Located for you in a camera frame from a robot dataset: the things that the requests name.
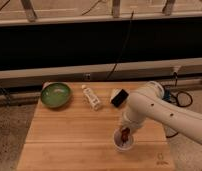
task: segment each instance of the bottle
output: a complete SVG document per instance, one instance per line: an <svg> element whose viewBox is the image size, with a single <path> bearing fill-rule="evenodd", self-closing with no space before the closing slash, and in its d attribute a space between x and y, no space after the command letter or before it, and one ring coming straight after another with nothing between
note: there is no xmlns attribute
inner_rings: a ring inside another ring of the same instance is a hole
<svg viewBox="0 0 202 171"><path fill-rule="evenodd" d="M90 105L94 110L98 110L102 107L100 99L95 95L93 90L86 85L82 85L81 88L83 89L84 95L87 97Z"/></svg>

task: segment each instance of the black cable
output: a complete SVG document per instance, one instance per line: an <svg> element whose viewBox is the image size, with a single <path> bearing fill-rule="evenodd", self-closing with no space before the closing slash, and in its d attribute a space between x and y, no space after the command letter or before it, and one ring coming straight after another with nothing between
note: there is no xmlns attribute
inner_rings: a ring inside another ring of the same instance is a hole
<svg viewBox="0 0 202 171"><path fill-rule="evenodd" d="M118 58L117 58L117 60L116 60L116 62L115 62L115 64L114 64L114 67L112 68L112 70L111 70L111 71L109 72L109 74L107 75L107 77L106 77L106 79L105 79L106 81L108 81L109 78L110 78L110 77L112 76L112 74L114 73L114 71L115 71L115 69L116 69L118 63L120 62L120 60L121 60L121 58L123 57L123 54L124 54L124 52L125 52L125 50L126 50L127 44L128 44L128 42L129 42L129 37L130 37L130 34L131 34L132 20L133 20L133 18L134 18L134 11L132 11L132 15L131 15L131 18L130 18L129 27L128 27L128 31L127 31L127 34L126 34L126 39L125 39L125 41L124 41L124 43L123 43L123 47L122 47L122 49L121 49L121 51L120 51L120 54L119 54L119 56L118 56Z"/></svg>
<svg viewBox="0 0 202 171"><path fill-rule="evenodd" d="M10 2L10 0L7 1L5 4L3 4L3 5L1 6L1 8L0 8L0 11L1 11L9 2Z"/></svg>
<svg viewBox="0 0 202 171"><path fill-rule="evenodd" d="M177 86L177 82L178 82L178 74L177 73L174 73L174 79L175 79L175 84L173 85L173 86ZM179 100L179 97L180 97L180 95L181 94L185 94L185 95L187 95L188 97L189 97L189 99L190 99L190 102L188 103L188 104L186 104L186 105L182 105L181 103L180 103L180 100ZM172 104L175 104L176 106L178 106L178 107L189 107L189 106L191 106L192 105L192 103L193 103L193 98L192 98L192 96L188 93L188 92L185 92L185 91L179 91L176 95L174 95L173 93L171 93L170 91L169 91L169 103L172 103ZM173 137L175 137L175 136L177 136L179 133L178 132L176 132L176 133L174 133L173 135L166 135L166 138L173 138Z"/></svg>
<svg viewBox="0 0 202 171"><path fill-rule="evenodd" d="M107 1L104 0L98 0L97 2L95 2L87 11L83 12L81 14L81 16L84 16L86 14L88 14L90 11L92 11L99 3L106 3Z"/></svg>

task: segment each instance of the white cup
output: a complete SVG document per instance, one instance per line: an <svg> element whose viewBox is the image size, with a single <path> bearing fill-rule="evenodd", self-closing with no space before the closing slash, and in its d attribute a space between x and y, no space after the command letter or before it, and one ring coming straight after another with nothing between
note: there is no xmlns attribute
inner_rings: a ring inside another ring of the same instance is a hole
<svg viewBox="0 0 202 171"><path fill-rule="evenodd" d="M113 134L113 142L114 142L114 145L116 146L116 148L118 149L118 151L124 152L124 151L128 151L132 148L133 143L134 143L134 138L132 135L129 135L128 141L123 143L123 141L121 140L121 132L119 129L116 129Z"/></svg>

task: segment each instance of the black panel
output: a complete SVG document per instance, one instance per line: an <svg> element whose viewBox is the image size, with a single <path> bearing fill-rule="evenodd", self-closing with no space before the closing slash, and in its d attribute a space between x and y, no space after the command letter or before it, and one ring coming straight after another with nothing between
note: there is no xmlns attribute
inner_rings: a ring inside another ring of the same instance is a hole
<svg viewBox="0 0 202 171"><path fill-rule="evenodd" d="M0 28L0 70L114 63L128 21ZM202 57L202 18L134 21L122 62Z"/></svg>

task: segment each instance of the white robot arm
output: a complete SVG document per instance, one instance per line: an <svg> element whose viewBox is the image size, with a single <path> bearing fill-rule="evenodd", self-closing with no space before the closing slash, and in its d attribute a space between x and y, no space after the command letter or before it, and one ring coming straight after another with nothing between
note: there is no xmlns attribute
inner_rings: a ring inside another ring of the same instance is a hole
<svg viewBox="0 0 202 171"><path fill-rule="evenodd" d="M131 92L120 118L121 128L129 128L133 134L149 117L202 145L202 114L174 106L162 100L163 97L164 89L157 82L149 82Z"/></svg>

